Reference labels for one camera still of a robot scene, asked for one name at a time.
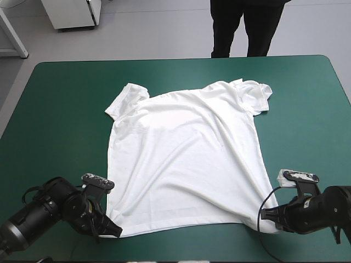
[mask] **green table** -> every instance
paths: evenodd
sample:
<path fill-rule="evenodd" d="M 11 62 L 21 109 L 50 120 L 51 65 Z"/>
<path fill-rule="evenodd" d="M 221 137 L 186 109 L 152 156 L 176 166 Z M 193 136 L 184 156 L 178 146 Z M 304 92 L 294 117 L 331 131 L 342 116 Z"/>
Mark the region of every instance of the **green table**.
<path fill-rule="evenodd" d="M 254 79 L 269 84 L 270 110 L 255 117 L 272 186 L 281 168 L 310 171 L 319 187 L 351 185 L 351 107 L 324 56 L 267 58 L 45 62 L 36 66 L 0 140 L 0 222 L 22 207 L 30 186 L 55 176 L 73 184 L 91 172 L 107 173 L 112 119 L 104 113 L 128 82 L 150 96 L 205 87 L 217 80 Z M 280 204 L 295 190 L 280 190 Z M 350 261 L 342 235 L 329 229 L 306 236 L 264 235 L 270 250 L 286 261 Z M 271 261 L 257 233 L 240 224 L 179 228 L 96 244 L 64 222 L 9 260 L 211 260 Z"/>

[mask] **floor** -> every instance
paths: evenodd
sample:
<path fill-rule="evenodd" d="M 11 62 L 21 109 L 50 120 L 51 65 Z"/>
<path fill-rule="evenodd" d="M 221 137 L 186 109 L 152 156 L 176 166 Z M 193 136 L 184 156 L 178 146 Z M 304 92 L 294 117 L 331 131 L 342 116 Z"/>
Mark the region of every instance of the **floor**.
<path fill-rule="evenodd" d="M 30 53 L 0 58 L 0 136 L 34 67 L 42 61 L 209 58 L 209 0 L 102 0 L 91 31 L 53 29 L 40 0 L 4 9 Z M 330 58 L 351 99 L 351 0 L 292 0 L 285 7 L 270 56 L 322 54 Z M 231 56 L 245 56 L 239 27 Z"/>

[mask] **black pants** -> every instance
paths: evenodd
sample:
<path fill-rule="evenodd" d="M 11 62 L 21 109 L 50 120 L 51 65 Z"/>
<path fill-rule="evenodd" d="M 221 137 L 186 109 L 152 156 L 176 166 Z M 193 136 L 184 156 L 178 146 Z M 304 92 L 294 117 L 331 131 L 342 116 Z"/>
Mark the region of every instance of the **black pants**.
<path fill-rule="evenodd" d="M 228 58 L 234 32 L 244 15 L 247 56 L 267 56 L 284 5 L 247 5 L 233 0 L 211 0 L 214 47 L 212 58 Z"/>

